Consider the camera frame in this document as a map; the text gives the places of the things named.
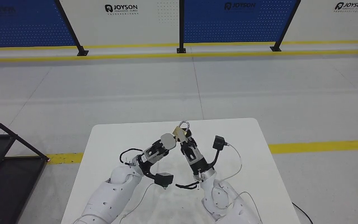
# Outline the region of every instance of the black connector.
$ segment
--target black connector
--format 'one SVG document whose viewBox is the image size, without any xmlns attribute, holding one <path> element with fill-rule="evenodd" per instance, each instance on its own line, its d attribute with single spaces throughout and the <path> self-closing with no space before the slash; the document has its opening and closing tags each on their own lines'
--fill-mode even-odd
<svg viewBox="0 0 358 224">
<path fill-rule="evenodd" d="M 225 139 L 221 136 L 215 136 L 215 140 L 214 140 L 214 144 L 213 144 L 213 148 L 216 150 L 223 150 L 224 146 L 227 146 L 227 142 L 225 141 Z"/>
<path fill-rule="evenodd" d="M 158 184 L 164 188 L 167 188 L 170 184 L 173 183 L 174 175 L 167 172 L 160 172 L 154 177 L 154 183 Z"/>
</svg>

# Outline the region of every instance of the black stand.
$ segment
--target black stand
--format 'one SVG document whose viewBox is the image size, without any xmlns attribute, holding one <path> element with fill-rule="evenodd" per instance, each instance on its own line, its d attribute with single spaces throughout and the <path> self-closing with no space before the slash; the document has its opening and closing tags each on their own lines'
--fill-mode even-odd
<svg viewBox="0 0 358 224">
<path fill-rule="evenodd" d="M 14 224 L 49 158 L 0 123 L 0 223 Z M 39 156 L 5 157 L 15 141 Z"/>
<path fill-rule="evenodd" d="M 184 0 L 179 0 L 179 48 L 177 53 L 186 53 L 184 48 Z"/>
<path fill-rule="evenodd" d="M 300 2 L 301 2 L 301 0 L 296 0 L 295 7 L 294 7 L 294 9 L 292 10 L 292 12 L 291 12 L 291 14 L 290 14 L 290 17 L 289 17 L 289 19 L 288 19 L 288 21 L 287 21 L 287 23 L 286 23 L 286 25 L 285 25 L 285 28 L 284 28 L 284 30 L 283 30 L 283 32 L 282 32 L 282 34 L 281 34 L 279 40 L 276 41 L 276 43 L 275 43 L 274 46 L 271 46 L 271 47 L 270 47 L 273 52 L 280 52 L 280 51 L 281 51 L 280 45 L 281 45 L 281 43 L 282 43 L 282 41 L 283 41 L 283 39 L 284 39 L 284 37 L 285 37 L 285 35 L 286 35 L 286 32 L 287 32 L 287 30 L 288 30 L 288 28 L 289 28 L 289 26 L 290 26 L 290 24 L 291 24 L 291 21 L 292 21 L 292 19 L 293 19 L 295 13 L 296 13 L 296 11 L 297 11 L 297 8 L 298 8 L 298 6 L 300 5 Z"/>
<path fill-rule="evenodd" d="M 85 50 L 85 49 L 83 48 L 83 46 L 81 46 L 81 45 L 79 44 L 79 41 L 78 41 L 78 39 L 77 39 L 77 37 L 76 37 L 76 34 L 74 33 L 73 28 L 72 28 L 72 26 L 71 26 L 71 23 L 69 22 L 69 20 L 68 20 L 68 18 L 67 18 L 67 15 L 66 15 L 66 13 L 65 13 L 65 10 L 63 10 L 63 7 L 62 7 L 62 5 L 61 5 L 61 3 L 60 3 L 60 0 L 55 0 L 55 4 L 56 4 L 58 10 L 59 10 L 60 13 L 61 13 L 61 17 L 63 18 L 63 20 L 64 20 L 64 22 L 65 22 L 65 24 L 66 24 L 66 26 L 67 26 L 67 28 L 68 28 L 68 31 L 70 32 L 70 34 L 71 34 L 71 36 L 72 36 L 72 38 L 73 38 L 73 40 L 74 40 L 74 43 L 76 44 L 76 47 L 77 47 L 77 49 L 78 49 L 78 54 L 77 54 L 77 56 L 87 56 L 88 50 Z"/>
</svg>

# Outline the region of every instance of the gray floor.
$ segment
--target gray floor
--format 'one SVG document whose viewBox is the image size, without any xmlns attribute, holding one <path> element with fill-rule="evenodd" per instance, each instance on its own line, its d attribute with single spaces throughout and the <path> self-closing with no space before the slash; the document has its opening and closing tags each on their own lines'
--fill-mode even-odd
<svg viewBox="0 0 358 224">
<path fill-rule="evenodd" d="M 0 64 L 0 122 L 45 153 L 83 152 L 96 124 L 183 119 L 254 117 L 268 143 L 354 140 L 357 59 Z M 11 154 L 29 153 L 17 144 Z M 351 151 L 274 158 L 292 200 L 314 223 L 336 224 L 358 220 L 357 156 Z M 20 223 L 60 223 L 77 170 L 78 164 L 46 167 Z"/>
</svg>

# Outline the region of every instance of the black cable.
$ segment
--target black cable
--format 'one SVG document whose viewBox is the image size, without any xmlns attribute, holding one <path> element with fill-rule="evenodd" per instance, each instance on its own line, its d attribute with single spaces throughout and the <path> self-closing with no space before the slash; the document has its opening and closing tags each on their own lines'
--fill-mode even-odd
<svg viewBox="0 0 358 224">
<path fill-rule="evenodd" d="M 215 163 L 216 163 L 216 162 L 217 162 L 217 160 L 218 160 L 218 157 L 219 157 L 219 152 L 220 152 L 220 150 L 217 150 L 217 151 L 216 151 L 215 159 L 214 159 L 214 161 L 213 161 L 212 163 L 210 163 L 210 164 L 209 164 L 208 169 L 211 169 L 211 168 L 213 168 L 213 167 L 214 167 Z"/>
<path fill-rule="evenodd" d="M 301 212 L 303 212 L 303 213 L 307 216 L 307 218 L 309 219 L 309 221 L 311 222 L 311 224 L 313 224 L 311 218 L 310 218 L 302 209 L 300 209 L 300 207 L 298 207 L 298 206 L 297 206 L 295 203 L 293 203 L 293 202 L 292 202 L 292 204 L 293 204 L 294 206 L 296 206 L 296 208 L 298 208 Z"/>
<path fill-rule="evenodd" d="M 128 149 L 128 150 L 122 152 L 121 155 L 119 156 L 119 161 L 120 161 L 122 164 L 126 164 L 126 165 L 129 166 L 129 163 L 123 162 L 123 160 L 122 160 L 122 155 L 125 154 L 126 152 L 129 152 L 129 151 L 132 151 L 132 150 L 143 152 L 143 150 L 139 150 L 139 149 L 137 149 L 137 148 L 130 148 L 130 149 Z"/>
<path fill-rule="evenodd" d="M 194 182 L 192 184 L 188 184 L 188 185 L 180 185 L 180 184 L 175 184 L 175 186 L 177 186 L 178 188 L 182 188 L 182 189 L 188 189 L 188 190 L 193 190 L 195 189 L 197 186 L 197 184 L 199 183 L 199 181 Z"/>
</svg>

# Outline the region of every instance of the black post base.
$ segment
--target black post base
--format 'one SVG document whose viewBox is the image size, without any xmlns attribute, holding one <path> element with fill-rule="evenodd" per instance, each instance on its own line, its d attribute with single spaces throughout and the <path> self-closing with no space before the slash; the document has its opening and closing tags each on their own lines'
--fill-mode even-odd
<svg viewBox="0 0 358 224">
<path fill-rule="evenodd" d="M 270 48 L 271 48 L 271 50 L 272 50 L 273 52 L 280 52 L 280 51 L 281 51 L 280 48 L 275 48 L 275 46 L 271 46 Z"/>
<path fill-rule="evenodd" d="M 83 50 L 78 52 L 77 56 L 87 56 L 87 54 L 88 54 L 88 50 Z"/>
<path fill-rule="evenodd" d="M 185 48 L 177 48 L 177 53 L 178 54 L 186 53 L 186 49 Z"/>
</svg>

